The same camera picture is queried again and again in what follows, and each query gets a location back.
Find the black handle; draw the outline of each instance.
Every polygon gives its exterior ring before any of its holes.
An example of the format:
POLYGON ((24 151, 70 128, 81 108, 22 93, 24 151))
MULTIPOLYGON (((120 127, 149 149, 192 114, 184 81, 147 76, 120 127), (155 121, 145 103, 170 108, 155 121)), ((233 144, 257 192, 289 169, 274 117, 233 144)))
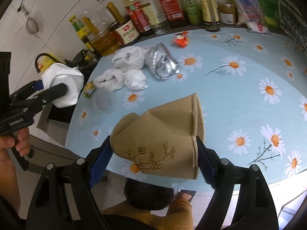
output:
MULTIPOLYGON (((18 138, 14 134, 10 134, 11 137, 15 138, 15 143, 18 142, 18 138)), ((19 152, 16 150, 16 147, 7 149, 12 162, 15 164, 16 169, 22 169, 26 171, 29 168, 29 161, 27 156, 20 156, 19 152)))

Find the crumpled tissue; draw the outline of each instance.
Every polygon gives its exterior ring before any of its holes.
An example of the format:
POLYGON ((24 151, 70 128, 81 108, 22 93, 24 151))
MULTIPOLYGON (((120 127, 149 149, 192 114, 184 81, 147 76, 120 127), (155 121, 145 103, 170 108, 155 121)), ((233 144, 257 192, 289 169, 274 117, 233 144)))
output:
POLYGON ((53 101, 56 107, 67 107, 78 102, 84 84, 84 76, 77 68, 54 63, 42 74, 41 79, 45 90, 60 83, 67 85, 67 93, 53 101))
POLYGON ((130 46, 117 50, 112 62, 115 68, 125 73, 131 69, 142 69, 144 58, 144 51, 141 47, 130 46))
POLYGON ((130 90, 142 90, 146 85, 146 76, 142 70, 129 70, 125 72, 125 85, 130 90))
POLYGON ((108 69, 102 75, 96 77, 93 83, 96 88, 105 88, 113 92, 125 85, 124 79, 124 73, 121 70, 108 69))

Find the green package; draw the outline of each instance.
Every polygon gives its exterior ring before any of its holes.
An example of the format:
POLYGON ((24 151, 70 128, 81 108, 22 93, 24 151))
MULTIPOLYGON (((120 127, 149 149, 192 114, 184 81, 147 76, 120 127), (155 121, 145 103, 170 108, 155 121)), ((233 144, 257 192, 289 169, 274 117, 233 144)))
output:
POLYGON ((270 29, 279 28, 279 6, 278 0, 259 0, 264 13, 265 22, 270 29))

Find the person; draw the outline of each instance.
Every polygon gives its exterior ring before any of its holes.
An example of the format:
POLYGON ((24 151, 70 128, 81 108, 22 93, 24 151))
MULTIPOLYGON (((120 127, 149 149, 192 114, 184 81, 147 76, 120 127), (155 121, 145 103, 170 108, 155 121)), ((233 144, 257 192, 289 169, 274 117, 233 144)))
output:
POLYGON ((124 187, 126 200, 101 212, 139 220, 158 230, 193 230, 190 200, 195 191, 182 190, 174 196, 173 189, 159 187, 127 178, 124 187), (168 205, 166 216, 151 214, 168 205))
MULTIPOLYGON (((29 154, 29 129, 19 130, 17 139, 16 143, 12 137, 0 136, 0 196, 18 213, 20 194, 16 169, 6 149, 16 145, 20 156, 29 154)), ((184 192, 179 192, 174 196, 169 192, 170 190, 172 189, 128 179, 125 185, 127 200, 102 211, 101 214, 134 218, 158 230, 193 230, 192 206, 189 203, 192 196, 184 192), (169 206, 166 216, 150 214, 151 210, 163 209, 167 204, 169 206)))
MULTIPOLYGON (((18 131, 16 150, 20 156, 30 152, 30 133, 28 128, 18 131)), ((15 146, 15 139, 10 136, 0 136, 0 195, 18 213, 20 209, 20 194, 17 182, 15 165, 6 149, 15 146)))

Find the screw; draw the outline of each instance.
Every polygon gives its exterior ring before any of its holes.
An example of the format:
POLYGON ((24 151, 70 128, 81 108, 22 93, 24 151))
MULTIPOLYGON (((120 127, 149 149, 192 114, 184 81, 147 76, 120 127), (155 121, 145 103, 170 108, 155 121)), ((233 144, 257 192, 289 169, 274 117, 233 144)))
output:
POLYGON ((256 164, 253 164, 253 165, 251 166, 251 168, 252 168, 253 170, 255 170, 255 171, 259 170, 259 167, 258 167, 256 164))
POLYGON ((221 164, 228 165, 229 164, 229 160, 226 159, 226 158, 222 158, 221 159, 221 164))
POLYGON ((47 170, 51 170, 53 169, 53 167, 54 167, 53 163, 50 163, 46 166, 47 170))
POLYGON ((85 163, 85 159, 84 158, 79 158, 77 160, 77 164, 84 164, 85 163))

